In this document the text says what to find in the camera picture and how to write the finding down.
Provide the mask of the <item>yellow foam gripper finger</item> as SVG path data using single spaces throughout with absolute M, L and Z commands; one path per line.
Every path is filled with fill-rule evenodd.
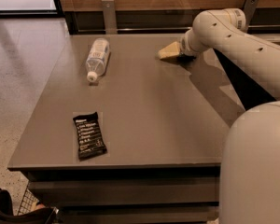
M 158 51 L 158 57 L 160 60 L 173 59 L 181 54 L 180 43 L 177 41 Z

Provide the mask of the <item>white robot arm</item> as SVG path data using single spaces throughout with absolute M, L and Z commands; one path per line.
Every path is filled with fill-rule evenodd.
M 158 56 L 212 49 L 245 108 L 223 149 L 218 224 L 280 224 L 280 45 L 245 27 L 239 8 L 206 10 Z

